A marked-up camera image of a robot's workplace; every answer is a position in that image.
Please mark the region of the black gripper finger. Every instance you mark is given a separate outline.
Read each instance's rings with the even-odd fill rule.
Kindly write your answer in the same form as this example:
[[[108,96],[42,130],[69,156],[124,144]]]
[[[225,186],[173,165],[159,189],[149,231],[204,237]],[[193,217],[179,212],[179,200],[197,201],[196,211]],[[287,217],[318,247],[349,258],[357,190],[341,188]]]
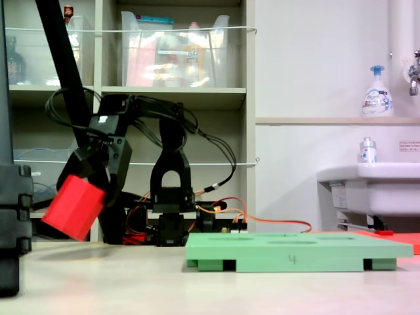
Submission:
[[[82,146],[73,151],[65,164],[58,180],[57,190],[61,189],[64,181],[74,175],[87,179],[90,184],[107,191],[109,180],[106,174],[108,164],[108,149],[105,146]]]
[[[118,199],[125,185],[132,148],[125,137],[113,137],[113,142],[108,145],[108,166],[110,181],[106,191],[104,204],[111,207]]]

